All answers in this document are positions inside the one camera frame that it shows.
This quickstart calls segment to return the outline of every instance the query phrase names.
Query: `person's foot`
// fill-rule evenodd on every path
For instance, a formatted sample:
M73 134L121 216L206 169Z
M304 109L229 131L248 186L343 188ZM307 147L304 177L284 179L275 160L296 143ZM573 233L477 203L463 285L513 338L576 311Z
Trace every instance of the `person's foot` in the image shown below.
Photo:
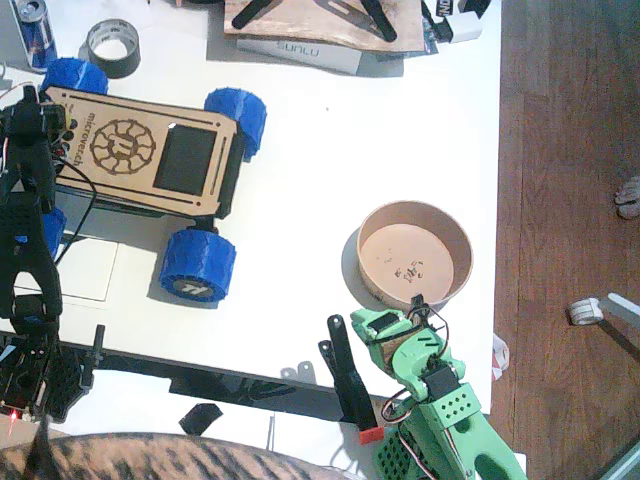
M618 215L630 220L640 215L640 176L631 177L620 190L614 200L618 205Z

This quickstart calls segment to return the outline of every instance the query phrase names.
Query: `black screen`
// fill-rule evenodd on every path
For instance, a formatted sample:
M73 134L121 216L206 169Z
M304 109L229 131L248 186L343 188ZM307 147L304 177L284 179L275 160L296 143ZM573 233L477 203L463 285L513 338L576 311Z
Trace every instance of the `black screen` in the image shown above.
M215 143L216 132L175 124L169 127L153 186L202 195Z

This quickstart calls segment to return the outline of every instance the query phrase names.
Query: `white box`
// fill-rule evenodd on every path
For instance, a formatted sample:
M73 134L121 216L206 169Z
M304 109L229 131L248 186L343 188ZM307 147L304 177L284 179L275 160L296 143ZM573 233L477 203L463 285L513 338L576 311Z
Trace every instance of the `white box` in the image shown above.
M330 68L352 75L358 71L362 58L362 52L352 48L291 40L239 38L238 48Z

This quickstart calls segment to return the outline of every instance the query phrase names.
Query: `duct tape roll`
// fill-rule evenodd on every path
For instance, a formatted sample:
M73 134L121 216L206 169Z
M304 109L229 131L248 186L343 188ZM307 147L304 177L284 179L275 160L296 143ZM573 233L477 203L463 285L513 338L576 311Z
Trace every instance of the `duct tape roll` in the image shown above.
M124 55L117 58L105 55L101 45L121 43L126 49ZM129 22L111 18L91 28L87 34L89 61L97 65L109 78L124 78L135 72L140 65L140 37L138 31Z

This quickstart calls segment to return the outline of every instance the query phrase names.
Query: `blue wheel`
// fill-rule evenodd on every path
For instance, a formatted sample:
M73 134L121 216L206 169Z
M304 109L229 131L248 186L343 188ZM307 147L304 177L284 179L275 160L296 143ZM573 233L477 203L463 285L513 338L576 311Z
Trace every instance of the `blue wheel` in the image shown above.
M160 283L178 297L217 302L229 293L235 259L235 247L220 235L180 230L169 240Z
M254 94L238 88L219 88L207 96L204 109L238 122L246 136L245 158L253 157L260 150L267 108Z
M78 58L59 58L47 68L42 90L54 86L106 94L108 85L109 79L105 73L92 63Z
M64 234L64 227L67 224L67 217L62 213L62 210L54 208L51 213L42 216L42 221L44 223L44 239L51 257L55 260Z

